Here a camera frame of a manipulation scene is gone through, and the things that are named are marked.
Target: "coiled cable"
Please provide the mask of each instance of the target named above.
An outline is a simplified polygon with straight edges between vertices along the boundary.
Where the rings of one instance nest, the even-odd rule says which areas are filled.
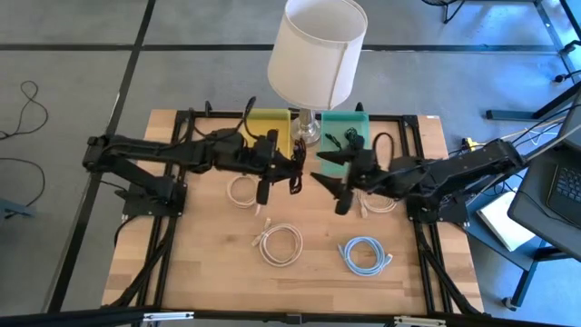
[[[351,249],[353,249],[353,246],[360,242],[369,244],[375,253],[377,260],[372,267],[360,268],[351,260]],[[345,264],[347,264],[347,267],[351,269],[353,273],[363,277],[370,277],[380,274],[383,271],[383,268],[391,263],[391,259],[393,258],[393,255],[389,253],[387,255],[385,254],[383,247],[381,247],[381,243],[379,243],[378,240],[368,236],[355,237],[347,242],[344,248],[341,247],[340,244],[337,244],[337,247],[339,248],[339,253],[343,258],[343,261],[345,261]]]
[[[359,201],[359,204],[361,205],[360,213],[361,213],[361,217],[363,217],[363,218],[368,217],[368,211],[371,211],[372,213],[389,213],[390,211],[395,209],[396,206],[398,206],[398,203],[393,201],[393,199],[390,199],[387,197],[384,198],[385,204],[383,206],[380,206],[380,207],[373,206],[373,205],[369,204],[369,201],[367,200],[368,194],[363,192],[363,191],[357,191],[356,196],[357,196],[357,201]]]
[[[275,258],[270,252],[267,247],[267,243],[269,237],[276,232],[286,231],[292,234],[294,238],[294,251],[287,259],[280,260]],[[291,263],[294,263],[297,259],[299,259],[300,253],[302,252],[302,235],[300,234],[299,230],[288,223],[279,223],[271,227],[271,218],[266,218],[266,222],[264,223],[264,228],[262,229],[262,233],[252,241],[252,246],[259,245],[259,249],[262,254],[262,258],[264,261],[270,264],[273,267],[286,267]]]
[[[252,196],[252,198],[248,199],[248,200],[237,200],[234,198],[234,196],[232,195],[232,187],[240,180],[242,179],[247,179],[250,180],[251,182],[254,183],[255,188],[258,187],[258,182],[256,182],[256,180],[250,176],[246,176],[246,175],[240,175],[240,176],[236,176],[234,177],[234,179],[232,179],[229,183],[228,186],[226,186],[226,194],[228,194],[228,198],[230,199],[230,201],[232,201],[232,203],[234,203],[235,206],[241,208],[241,209],[248,209],[250,207],[252,207],[255,203],[256,203],[256,196]],[[254,214],[255,216],[257,216],[261,211],[261,205],[258,204],[256,206],[256,213]]]

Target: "floor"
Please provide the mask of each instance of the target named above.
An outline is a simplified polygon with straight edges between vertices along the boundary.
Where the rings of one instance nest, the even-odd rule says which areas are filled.
[[[132,44],[147,0],[4,0],[0,43]],[[552,45],[531,4],[469,1],[454,21],[440,23],[438,8],[418,1],[359,0],[369,16],[368,45]],[[283,0],[158,0],[146,44],[271,44]],[[557,0],[545,0],[561,42],[575,37]],[[258,96],[258,107],[285,107],[266,78],[269,52],[142,53],[119,134],[141,137],[153,108],[202,107],[241,110]],[[581,50],[571,55],[581,66]],[[50,119],[39,132],[0,143],[2,157],[41,164],[46,190],[34,218],[15,217],[0,228],[0,314],[40,312],[69,234],[87,174],[81,166],[88,136],[104,131],[115,104],[129,52],[0,51],[0,130],[13,131],[25,103],[19,85],[39,85],[37,100]],[[536,110],[571,84],[551,83],[566,71],[555,51],[535,53],[364,52],[355,86],[338,110],[361,101],[374,114],[441,116],[448,149],[471,136],[478,141],[528,124],[490,122],[488,109]],[[23,129],[42,119],[26,112]],[[24,203],[40,177],[34,168],[0,161],[0,197]],[[111,176],[107,180],[116,181]],[[64,308],[100,304],[113,255],[113,233],[122,202],[101,187]],[[541,263],[522,308],[499,305],[517,284],[520,270],[478,241],[470,242],[486,311],[496,317],[578,325],[581,264]],[[196,325],[232,326],[234,322]],[[244,322],[257,325],[258,322]]]

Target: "wooden tabletop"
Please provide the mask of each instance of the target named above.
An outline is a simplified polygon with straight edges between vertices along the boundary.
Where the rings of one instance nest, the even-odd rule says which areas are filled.
[[[176,111],[152,111],[145,139],[169,142]],[[202,131],[236,124],[233,119],[197,119]],[[427,158],[447,157],[441,123],[436,116],[420,116],[420,133]],[[371,122],[371,134],[391,133],[396,142],[395,155],[401,156],[396,123]],[[385,167],[389,141],[382,138],[379,163]],[[226,196],[227,183],[235,173],[211,170],[198,175],[187,173],[189,185],[186,208],[177,223],[169,265],[163,308],[179,310],[217,310],[253,312],[316,312],[361,314],[422,314],[426,312],[419,259],[412,224],[404,203],[391,213],[369,213],[360,217],[359,204],[349,214],[334,213],[330,193],[314,181],[309,172],[320,170],[315,152],[308,149],[302,192],[289,195],[287,182],[271,188],[269,203],[255,216],[255,208],[239,209]],[[140,163],[154,174],[163,165]],[[234,189],[236,196],[251,196],[250,181]],[[304,238],[300,258],[286,268],[274,268],[263,261],[252,240],[261,233],[266,217],[272,223],[290,223]],[[152,217],[139,217],[127,224],[119,235],[103,304],[114,301],[129,285],[143,265],[152,227]],[[467,236],[456,226],[439,223],[439,235],[446,269],[472,305],[482,310],[482,301]],[[359,277],[340,257],[337,244],[356,236],[379,240],[393,260],[379,276]],[[275,233],[269,249],[284,257],[292,251],[292,238]],[[371,266],[373,251],[359,244],[351,254],[360,266]],[[153,302],[157,272],[153,273],[148,302]],[[441,308],[438,280],[432,273],[434,298]]]

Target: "yellow bin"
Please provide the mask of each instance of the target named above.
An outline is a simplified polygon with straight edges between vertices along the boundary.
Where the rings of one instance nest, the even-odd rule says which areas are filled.
[[[279,130],[277,148],[287,158],[291,158],[291,112],[287,109],[254,108],[248,115],[248,129],[255,135],[266,135],[271,130]],[[241,128],[242,135],[248,141],[248,146],[254,144],[254,139]]]

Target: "white lampshade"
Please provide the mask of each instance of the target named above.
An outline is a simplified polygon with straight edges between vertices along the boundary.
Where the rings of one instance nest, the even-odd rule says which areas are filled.
[[[330,110],[343,103],[367,24],[352,0],[289,0],[269,62],[274,91],[305,109]]]

